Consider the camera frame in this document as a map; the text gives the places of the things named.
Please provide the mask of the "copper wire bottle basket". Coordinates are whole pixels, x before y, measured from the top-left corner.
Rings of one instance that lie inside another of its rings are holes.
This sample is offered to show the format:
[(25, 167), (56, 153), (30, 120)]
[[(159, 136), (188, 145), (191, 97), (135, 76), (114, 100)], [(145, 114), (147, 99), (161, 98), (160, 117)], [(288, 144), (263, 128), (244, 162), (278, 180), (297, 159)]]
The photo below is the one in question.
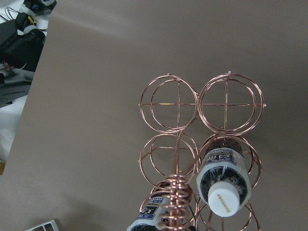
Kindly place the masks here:
[(201, 91), (171, 74), (151, 80), (139, 102), (144, 122), (155, 131), (138, 159), (152, 187), (140, 212), (158, 188), (170, 199), (170, 204), (161, 205), (170, 210), (160, 215), (169, 221), (158, 223), (161, 231), (261, 230), (251, 197), (233, 216), (220, 217), (201, 200), (196, 178), (206, 148), (219, 139), (235, 139), (242, 148), (253, 191), (262, 164), (245, 134), (257, 125), (264, 107), (260, 87), (249, 77), (232, 72), (209, 80)]

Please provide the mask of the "tea bottle in basket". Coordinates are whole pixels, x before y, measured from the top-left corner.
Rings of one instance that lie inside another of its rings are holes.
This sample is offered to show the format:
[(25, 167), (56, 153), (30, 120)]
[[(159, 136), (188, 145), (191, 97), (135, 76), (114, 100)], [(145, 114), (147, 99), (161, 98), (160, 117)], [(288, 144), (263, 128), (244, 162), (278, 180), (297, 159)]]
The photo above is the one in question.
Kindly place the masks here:
[(128, 226), (127, 231), (160, 231), (159, 222), (169, 223), (167, 219), (161, 218), (160, 215), (170, 213), (169, 209), (161, 207), (161, 205), (170, 204), (170, 199), (163, 197), (166, 192), (160, 193), (160, 191), (158, 188), (154, 189), (154, 195), (148, 200), (133, 223)]
[(224, 138), (206, 148), (196, 183), (201, 200), (214, 214), (220, 217), (236, 214), (252, 193), (239, 142)]

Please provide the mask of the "black open case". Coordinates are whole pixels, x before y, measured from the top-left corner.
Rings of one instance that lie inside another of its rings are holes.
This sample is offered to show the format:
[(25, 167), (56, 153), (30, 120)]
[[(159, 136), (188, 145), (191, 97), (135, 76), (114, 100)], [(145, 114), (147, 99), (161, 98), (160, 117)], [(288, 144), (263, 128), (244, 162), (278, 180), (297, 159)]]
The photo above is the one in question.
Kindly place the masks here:
[(45, 43), (45, 34), (30, 25), (19, 35), (14, 20), (0, 25), (0, 106), (29, 93)]

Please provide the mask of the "white cup rack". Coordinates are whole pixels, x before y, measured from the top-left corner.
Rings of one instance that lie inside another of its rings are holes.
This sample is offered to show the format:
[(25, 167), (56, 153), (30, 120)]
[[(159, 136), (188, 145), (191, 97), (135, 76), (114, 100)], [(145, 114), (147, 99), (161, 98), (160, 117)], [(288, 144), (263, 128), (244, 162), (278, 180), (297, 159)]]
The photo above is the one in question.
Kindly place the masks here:
[(35, 225), (33, 227), (25, 229), (24, 231), (60, 231), (60, 228), (56, 220), (52, 219), (39, 225)]

